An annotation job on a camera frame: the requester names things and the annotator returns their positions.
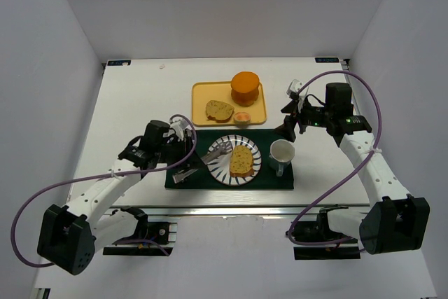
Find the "silver metal tongs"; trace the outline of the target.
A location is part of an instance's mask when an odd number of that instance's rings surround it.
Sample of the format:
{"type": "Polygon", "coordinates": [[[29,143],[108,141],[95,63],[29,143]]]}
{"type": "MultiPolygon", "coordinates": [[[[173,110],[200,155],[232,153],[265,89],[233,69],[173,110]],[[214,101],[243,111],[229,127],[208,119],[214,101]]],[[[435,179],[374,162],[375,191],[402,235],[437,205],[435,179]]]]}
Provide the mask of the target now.
{"type": "Polygon", "coordinates": [[[200,164],[195,168],[187,168],[177,172],[173,175],[173,181],[175,184],[185,181],[189,176],[201,169],[206,169],[208,164],[213,160],[219,158],[222,155],[226,155],[232,151],[232,143],[230,141],[224,141],[217,146],[212,147],[212,151],[208,152],[206,155],[200,158],[200,164]]]}

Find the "bread slice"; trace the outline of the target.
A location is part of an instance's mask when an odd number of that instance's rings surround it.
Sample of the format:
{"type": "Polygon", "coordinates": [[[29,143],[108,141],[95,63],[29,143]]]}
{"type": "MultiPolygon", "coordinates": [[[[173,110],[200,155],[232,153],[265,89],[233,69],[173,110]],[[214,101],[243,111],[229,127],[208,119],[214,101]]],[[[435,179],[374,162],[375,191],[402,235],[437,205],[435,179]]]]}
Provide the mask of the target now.
{"type": "Polygon", "coordinates": [[[217,123],[225,123],[232,117],[234,109],[231,104],[210,100],[206,104],[206,116],[209,120],[214,120],[217,123]]]}
{"type": "Polygon", "coordinates": [[[254,159],[248,147],[238,145],[232,151],[230,158],[230,176],[245,178],[253,173],[254,159]]]}

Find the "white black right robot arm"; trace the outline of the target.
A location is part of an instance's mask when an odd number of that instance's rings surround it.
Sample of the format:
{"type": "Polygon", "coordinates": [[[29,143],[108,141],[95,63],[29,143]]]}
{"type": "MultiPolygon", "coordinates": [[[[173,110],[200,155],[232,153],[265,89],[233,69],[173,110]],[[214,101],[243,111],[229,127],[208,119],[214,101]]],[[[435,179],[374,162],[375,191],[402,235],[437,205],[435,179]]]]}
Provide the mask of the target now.
{"type": "Polygon", "coordinates": [[[411,251],[421,248],[430,214],[425,198],[414,197],[399,182],[376,147],[370,124],[354,113],[352,90],[347,83],[326,85],[325,100],[312,106],[303,84],[294,80],[286,94],[290,103],[282,108],[285,118],[276,133],[294,141],[295,128],[322,127],[353,165],[369,199],[363,214],[346,206],[324,207],[314,222],[293,221],[287,231],[302,246],[339,244],[355,239],[370,254],[411,251]]]}

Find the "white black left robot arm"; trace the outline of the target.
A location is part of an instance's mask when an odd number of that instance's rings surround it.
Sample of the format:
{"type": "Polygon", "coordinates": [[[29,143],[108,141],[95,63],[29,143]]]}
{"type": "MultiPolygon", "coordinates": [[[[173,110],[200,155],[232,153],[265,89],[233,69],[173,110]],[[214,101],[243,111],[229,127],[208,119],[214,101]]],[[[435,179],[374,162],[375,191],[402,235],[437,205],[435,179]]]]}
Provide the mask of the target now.
{"type": "Polygon", "coordinates": [[[147,215],[123,207],[106,211],[147,174],[175,168],[195,153],[197,133],[180,114],[169,122],[152,120],[133,138],[105,174],[63,206],[52,205],[43,215],[37,253],[72,275],[80,274],[105,246],[137,234],[147,215]]]}

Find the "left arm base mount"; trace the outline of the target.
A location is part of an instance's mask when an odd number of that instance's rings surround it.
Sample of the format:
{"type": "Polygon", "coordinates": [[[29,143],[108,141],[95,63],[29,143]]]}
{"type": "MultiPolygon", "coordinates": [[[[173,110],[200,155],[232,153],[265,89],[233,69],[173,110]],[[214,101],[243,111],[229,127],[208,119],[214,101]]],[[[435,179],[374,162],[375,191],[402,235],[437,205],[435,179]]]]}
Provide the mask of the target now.
{"type": "Polygon", "coordinates": [[[171,254],[176,242],[178,223],[176,218],[166,216],[149,216],[147,223],[123,240],[134,240],[133,243],[112,244],[103,249],[104,256],[131,257],[167,257],[171,254]]]}

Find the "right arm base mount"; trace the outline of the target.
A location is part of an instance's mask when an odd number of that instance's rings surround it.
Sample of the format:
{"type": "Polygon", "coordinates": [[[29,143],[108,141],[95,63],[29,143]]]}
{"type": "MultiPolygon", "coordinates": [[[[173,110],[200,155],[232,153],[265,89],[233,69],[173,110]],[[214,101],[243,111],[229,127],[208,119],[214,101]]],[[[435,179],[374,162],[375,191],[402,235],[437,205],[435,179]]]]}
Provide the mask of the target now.
{"type": "Polygon", "coordinates": [[[361,251],[357,239],[348,239],[342,233],[333,232],[328,225],[328,213],[347,209],[344,206],[324,207],[319,210],[314,221],[298,221],[291,237],[305,245],[297,244],[294,250],[295,260],[359,260],[361,251]]]}

